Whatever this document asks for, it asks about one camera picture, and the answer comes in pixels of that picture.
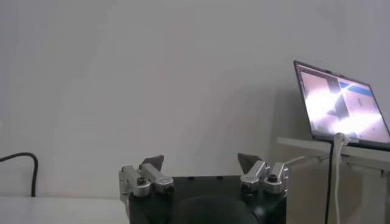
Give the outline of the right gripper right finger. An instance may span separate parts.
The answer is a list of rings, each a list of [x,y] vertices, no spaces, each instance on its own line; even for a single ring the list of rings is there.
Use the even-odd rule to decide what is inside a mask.
[[[273,195],[287,193],[289,169],[284,163],[271,166],[259,156],[244,153],[238,154],[238,162],[244,173],[239,178],[243,192],[262,190]]]

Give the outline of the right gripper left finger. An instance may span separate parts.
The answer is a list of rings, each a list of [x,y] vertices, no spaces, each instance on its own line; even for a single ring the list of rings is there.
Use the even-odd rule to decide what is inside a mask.
[[[131,194],[135,197],[145,197],[151,193],[152,186],[157,193],[170,194],[174,190],[173,177],[161,173],[163,155],[146,158],[136,169],[124,166],[119,171],[119,196],[127,203]]]

